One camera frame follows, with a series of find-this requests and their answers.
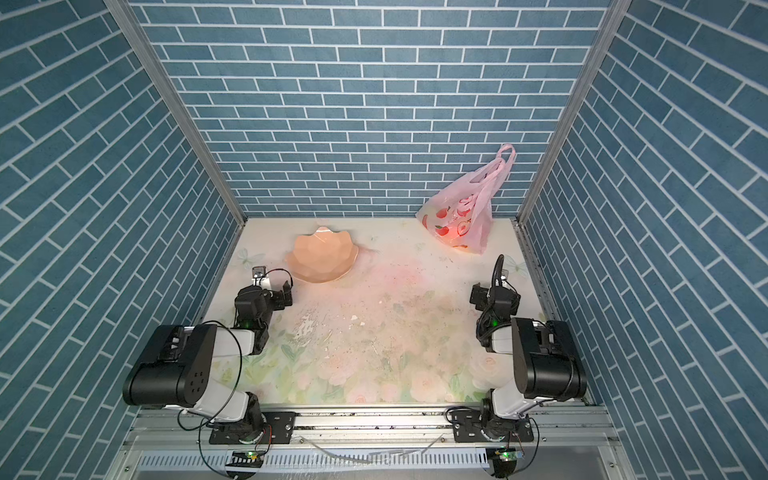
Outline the pink plastic bag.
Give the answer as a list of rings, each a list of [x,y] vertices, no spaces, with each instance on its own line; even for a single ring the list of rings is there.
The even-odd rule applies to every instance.
[[[485,252],[492,229],[492,198],[508,179],[517,152],[502,145],[493,161],[466,173],[430,198],[416,219],[440,243],[461,252]]]

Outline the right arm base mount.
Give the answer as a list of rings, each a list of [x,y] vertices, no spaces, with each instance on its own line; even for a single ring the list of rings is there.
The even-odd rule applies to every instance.
[[[527,443],[535,440],[532,426],[527,420],[501,419],[468,408],[448,410],[445,417],[457,443]]]

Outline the peach scalloped bowl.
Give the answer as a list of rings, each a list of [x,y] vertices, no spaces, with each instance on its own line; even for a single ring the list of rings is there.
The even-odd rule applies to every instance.
[[[326,283],[350,271],[359,251],[349,232],[334,232],[327,227],[319,227],[312,235],[296,238],[285,262],[300,280]]]

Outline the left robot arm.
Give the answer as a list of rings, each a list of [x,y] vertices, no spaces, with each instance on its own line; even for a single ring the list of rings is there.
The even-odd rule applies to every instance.
[[[293,304],[292,287],[291,280],[277,287],[266,277],[256,279],[235,297],[232,327],[219,321],[157,327],[124,382],[124,401],[199,416],[196,430],[209,428],[212,445],[289,444],[296,414],[265,414],[256,394],[239,389],[240,375],[228,387],[212,378],[212,364],[231,357],[243,366],[261,354],[272,314]]]

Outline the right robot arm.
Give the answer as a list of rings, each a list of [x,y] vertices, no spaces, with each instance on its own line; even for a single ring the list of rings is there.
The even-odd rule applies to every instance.
[[[512,360],[512,380],[488,390],[478,427],[491,441],[517,435],[532,439],[528,415],[549,402],[584,397],[588,376],[579,358],[570,327],[563,321],[542,323],[517,317],[521,296],[495,280],[491,286],[472,286],[469,303],[480,312],[476,339],[488,353]]]

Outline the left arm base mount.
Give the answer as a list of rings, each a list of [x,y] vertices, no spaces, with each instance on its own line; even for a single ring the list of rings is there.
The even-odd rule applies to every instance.
[[[289,444],[297,414],[292,411],[262,413],[252,422],[245,417],[237,422],[214,424],[209,437],[211,445]]]

